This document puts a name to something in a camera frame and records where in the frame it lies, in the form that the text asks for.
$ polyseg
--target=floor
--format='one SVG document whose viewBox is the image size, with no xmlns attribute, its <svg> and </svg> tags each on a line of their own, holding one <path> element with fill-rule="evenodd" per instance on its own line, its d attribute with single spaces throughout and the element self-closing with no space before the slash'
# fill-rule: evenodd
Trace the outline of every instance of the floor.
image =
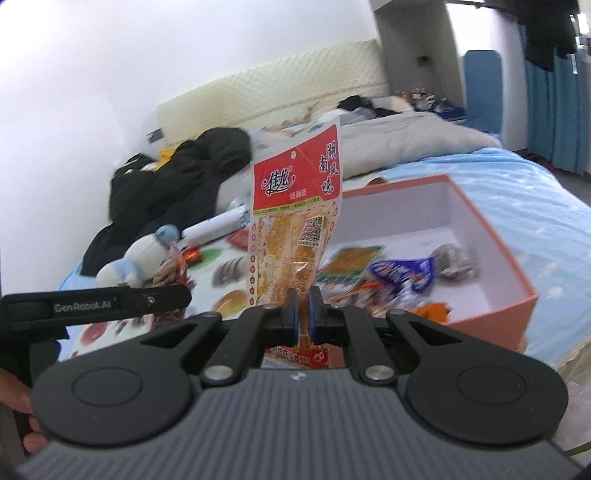
<svg viewBox="0 0 591 480">
<path fill-rule="evenodd" d="M 591 206 L 591 179 L 568 172 L 552 172 L 562 186 L 570 193 Z"/>
<path fill-rule="evenodd" d="M 584 201 L 587 205 L 591 206 L 591 175 L 585 174 L 584 176 L 581 176 L 555 168 L 545 158 L 542 158 L 539 155 L 529 154 L 526 151 L 519 151 L 517 153 L 528 160 L 533 160 L 546 167 L 554 174 L 565 189 Z"/>
</svg>

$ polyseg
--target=blue chair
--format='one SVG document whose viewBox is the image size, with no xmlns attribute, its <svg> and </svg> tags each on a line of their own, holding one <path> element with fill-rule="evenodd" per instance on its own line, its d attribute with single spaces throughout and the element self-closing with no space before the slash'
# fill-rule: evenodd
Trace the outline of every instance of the blue chair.
<svg viewBox="0 0 591 480">
<path fill-rule="evenodd" d="M 503 67 L 494 50 L 469 50 L 464 55 L 467 127 L 502 141 Z"/>
</svg>

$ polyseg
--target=yellow item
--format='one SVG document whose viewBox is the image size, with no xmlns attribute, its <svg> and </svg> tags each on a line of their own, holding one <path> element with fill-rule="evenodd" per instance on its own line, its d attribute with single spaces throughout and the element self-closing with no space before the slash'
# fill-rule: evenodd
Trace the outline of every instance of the yellow item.
<svg viewBox="0 0 591 480">
<path fill-rule="evenodd" d="M 162 165 L 170 160 L 175 152 L 176 147 L 174 148 L 165 148 L 158 152 L 158 164 L 156 165 L 156 170 L 158 170 Z"/>
</svg>

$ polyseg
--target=blue snack wrapper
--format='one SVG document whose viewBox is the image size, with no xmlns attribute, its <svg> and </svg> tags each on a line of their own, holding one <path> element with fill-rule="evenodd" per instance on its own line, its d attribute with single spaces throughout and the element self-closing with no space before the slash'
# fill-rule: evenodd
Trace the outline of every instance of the blue snack wrapper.
<svg viewBox="0 0 591 480">
<path fill-rule="evenodd" d="M 382 260 L 369 266 L 371 274 L 393 285 L 397 290 L 411 280 L 412 290 L 422 293 L 431 286 L 435 277 L 433 257 L 419 260 Z"/>
</svg>

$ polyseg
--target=qr code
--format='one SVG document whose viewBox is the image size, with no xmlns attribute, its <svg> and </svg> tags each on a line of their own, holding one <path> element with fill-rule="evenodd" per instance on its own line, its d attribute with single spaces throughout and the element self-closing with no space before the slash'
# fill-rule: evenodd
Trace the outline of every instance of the qr code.
<svg viewBox="0 0 591 480">
<path fill-rule="evenodd" d="M 317 247 L 320 245 L 320 237 L 322 236 L 322 226 L 324 225 L 324 217 L 318 215 L 316 217 L 308 218 L 304 225 L 304 231 L 300 235 L 298 245 L 305 245 L 307 247 Z"/>
</svg>

